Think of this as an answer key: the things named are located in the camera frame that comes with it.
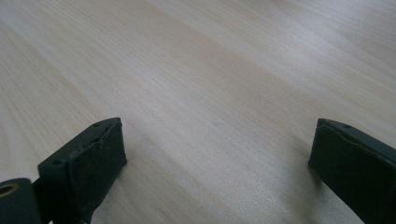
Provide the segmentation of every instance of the wood grain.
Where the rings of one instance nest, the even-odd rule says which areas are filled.
[[[1,0],[0,52],[0,180],[122,118],[92,223],[361,223],[307,168],[317,119],[396,147],[391,0]]]

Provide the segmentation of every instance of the wooden table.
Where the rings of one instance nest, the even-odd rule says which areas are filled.
[[[393,0],[1,0],[0,50],[0,180],[121,117],[92,223],[361,223],[307,167],[317,119],[396,147]]]

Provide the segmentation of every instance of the light wood surface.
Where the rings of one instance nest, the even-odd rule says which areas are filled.
[[[0,180],[121,117],[92,223],[361,223],[307,168],[317,119],[396,147],[393,0],[0,0],[0,50]]]

